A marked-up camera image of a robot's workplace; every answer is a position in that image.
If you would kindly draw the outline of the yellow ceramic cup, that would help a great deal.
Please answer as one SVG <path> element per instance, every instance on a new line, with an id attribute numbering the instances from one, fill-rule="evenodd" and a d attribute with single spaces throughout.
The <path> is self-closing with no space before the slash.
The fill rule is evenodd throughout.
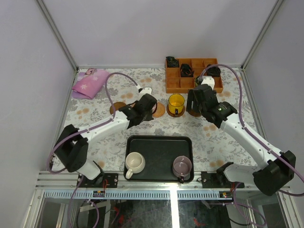
<path id="1" fill-rule="evenodd" d="M 178 116 L 184 109 L 185 99 L 180 94 L 172 94 L 169 97 L 168 109 L 171 114 Z"/>

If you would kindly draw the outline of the woven rattan coaster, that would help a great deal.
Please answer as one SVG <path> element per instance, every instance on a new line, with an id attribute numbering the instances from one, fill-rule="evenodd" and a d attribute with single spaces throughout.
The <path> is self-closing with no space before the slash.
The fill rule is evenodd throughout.
<path id="1" fill-rule="evenodd" d="M 165 106 L 162 103 L 157 102 L 157 110 L 154 114 L 152 114 L 153 118 L 159 118 L 164 114 L 165 114 Z"/>

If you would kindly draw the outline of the dark brown wooden coaster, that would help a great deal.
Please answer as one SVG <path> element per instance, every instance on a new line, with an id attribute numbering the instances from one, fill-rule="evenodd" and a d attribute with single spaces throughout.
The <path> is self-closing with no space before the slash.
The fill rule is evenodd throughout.
<path id="1" fill-rule="evenodd" d="M 179 113 L 179 114 L 173 114 L 173 113 L 171 113 L 171 112 L 169 111 L 169 106 L 166 107 L 166 111 L 167 111 L 168 115 L 171 116 L 171 117 L 175 117 L 175 118 L 181 117 L 181 116 L 183 116 L 183 114 L 185 113 L 185 106 L 183 106 L 183 110 L 182 110 L 182 112 Z"/>

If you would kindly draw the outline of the cream white ceramic cup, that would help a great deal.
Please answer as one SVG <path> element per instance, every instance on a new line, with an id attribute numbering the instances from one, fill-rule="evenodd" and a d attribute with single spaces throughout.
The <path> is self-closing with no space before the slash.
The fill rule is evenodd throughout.
<path id="1" fill-rule="evenodd" d="M 145 164 L 145 158 L 140 153 L 131 152 L 128 154 L 125 159 L 125 166 L 127 168 L 125 178 L 130 179 L 133 174 L 142 172 Z"/>

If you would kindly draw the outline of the purple ceramic cup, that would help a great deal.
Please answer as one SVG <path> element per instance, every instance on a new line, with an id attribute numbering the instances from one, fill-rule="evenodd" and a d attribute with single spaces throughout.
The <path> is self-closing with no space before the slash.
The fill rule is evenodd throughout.
<path id="1" fill-rule="evenodd" d="M 190 175 L 192 162 L 186 156 L 177 157 L 172 165 L 172 172 L 178 178 L 180 183 L 184 183 L 185 178 Z"/>

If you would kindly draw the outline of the pink ceramic cup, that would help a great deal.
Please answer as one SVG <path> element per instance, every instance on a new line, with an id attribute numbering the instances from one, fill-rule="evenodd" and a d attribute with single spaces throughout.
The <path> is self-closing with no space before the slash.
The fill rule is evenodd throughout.
<path id="1" fill-rule="evenodd" d="M 157 110 L 157 104 L 154 105 L 154 107 L 152 108 L 152 114 L 154 114 Z"/>

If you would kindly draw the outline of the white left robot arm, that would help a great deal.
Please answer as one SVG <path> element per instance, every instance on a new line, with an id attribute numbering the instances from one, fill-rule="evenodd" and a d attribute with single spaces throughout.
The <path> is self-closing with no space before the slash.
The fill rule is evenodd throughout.
<path id="1" fill-rule="evenodd" d="M 104 137 L 152 120 L 153 108 L 157 99 L 152 96 L 152 89 L 146 87 L 139 90 L 140 100 L 133 106 L 126 105 L 114 112 L 113 116 L 103 119 L 94 126 L 83 129 L 66 126 L 54 148 L 54 154 L 68 172 L 77 172 L 87 178 L 93 187 L 100 187 L 104 182 L 102 168 L 87 158 L 88 148 Z"/>

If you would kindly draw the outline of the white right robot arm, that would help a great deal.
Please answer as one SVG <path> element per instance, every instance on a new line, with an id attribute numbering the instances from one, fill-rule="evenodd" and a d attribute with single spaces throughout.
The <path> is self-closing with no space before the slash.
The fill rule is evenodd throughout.
<path id="1" fill-rule="evenodd" d="M 272 196 L 294 177 L 296 157 L 268 143 L 248 124 L 228 102 L 218 102 L 215 81 L 203 76 L 194 89 L 188 91 L 187 109 L 199 112 L 208 122 L 233 137 L 256 162 L 256 166 L 228 163 L 222 166 L 216 180 L 219 186 L 233 182 L 254 184 L 263 194 Z"/>

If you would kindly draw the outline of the orange wooden divider box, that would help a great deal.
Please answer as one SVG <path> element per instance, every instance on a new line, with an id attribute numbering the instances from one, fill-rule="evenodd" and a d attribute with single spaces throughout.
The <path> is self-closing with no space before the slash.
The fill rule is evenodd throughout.
<path id="1" fill-rule="evenodd" d="M 203 72 L 208 65 L 217 64 L 216 58 L 176 58 L 179 60 L 179 68 L 167 68 L 165 60 L 166 75 L 166 93 L 168 94 L 186 94 L 189 89 L 195 87 L 194 79 Z M 193 71 L 193 77 L 181 77 L 181 64 L 189 64 Z"/>

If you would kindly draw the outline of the black plastic tray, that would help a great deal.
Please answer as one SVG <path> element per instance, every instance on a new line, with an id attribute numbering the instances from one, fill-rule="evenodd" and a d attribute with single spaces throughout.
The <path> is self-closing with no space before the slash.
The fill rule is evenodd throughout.
<path id="1" fill-rule="evenodd" d="M 128 181 L 176 182 L 173 161 L 186 156 L 193 162 L 192 141 L 186 136 L 132 135 L 126 144 L 126 153 L 140 153 L 146 165 L 142 172 L 133 174 Z"/>

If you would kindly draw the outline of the rolled dark sock top-left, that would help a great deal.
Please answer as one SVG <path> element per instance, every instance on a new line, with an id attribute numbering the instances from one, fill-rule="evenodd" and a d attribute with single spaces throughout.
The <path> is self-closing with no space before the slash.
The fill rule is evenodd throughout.
<path id="1" fill-rule="evenodd" d="M 179 68 L 179 60 L 172 56 L 166 57 L 167 68 Z"/>

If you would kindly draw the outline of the pink folded cloth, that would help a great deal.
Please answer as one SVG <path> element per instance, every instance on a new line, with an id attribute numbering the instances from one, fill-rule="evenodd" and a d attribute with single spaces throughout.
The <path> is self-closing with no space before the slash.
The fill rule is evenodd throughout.
<path id="1" fill-rule="evenodd" d="M 80 80 L 72 87 L 72 98 L 92 100 L 102 89 L 110 73 L 96 68 L 89 68 L 79 73 Z"/>

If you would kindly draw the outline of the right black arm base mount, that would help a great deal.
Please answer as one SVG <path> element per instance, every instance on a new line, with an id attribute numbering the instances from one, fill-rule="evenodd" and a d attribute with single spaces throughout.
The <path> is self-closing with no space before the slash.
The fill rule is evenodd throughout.
<path id="1" fill-rule="evenodd" d="M 217 172 L 201 172 L 202 187 L 206 189 L 224 188 L 226 186 L 224 175 Z"/>

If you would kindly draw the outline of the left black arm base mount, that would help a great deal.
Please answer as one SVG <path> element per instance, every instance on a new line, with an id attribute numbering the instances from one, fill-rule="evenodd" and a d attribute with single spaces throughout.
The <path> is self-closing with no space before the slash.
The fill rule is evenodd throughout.
<path id="1" fill-rule="evenodd" d="M 99 189 L 111 189 L 117 188 L 118 185 L 118 173 L 105 173 L 102 180 L 89 180 L 84 177 L 80 184 L 81 188 L 99 188 Z"/>

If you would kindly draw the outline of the aluminium front rail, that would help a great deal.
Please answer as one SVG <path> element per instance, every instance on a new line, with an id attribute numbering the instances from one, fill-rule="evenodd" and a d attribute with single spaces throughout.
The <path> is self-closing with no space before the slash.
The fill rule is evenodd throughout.
<path id="1" fill-rule="evenodd" d="M 202 183 L 197 179 L 201 177 L 201 173 L 194 172 L 194 179 L 190 183 L 175 183 L 175 182 L 141 182 L 130 181 L 124 178 L 123 171 L 115 171 L 118 174 L 117 190 L 200 190 L 203 188 Z M 72 190 L 76 187 L 78 173 L 69 173 L 64 171 L 60 174 L 51 174 L 47 171 L 40 171 L 35 188 L 41 190 Z"/>

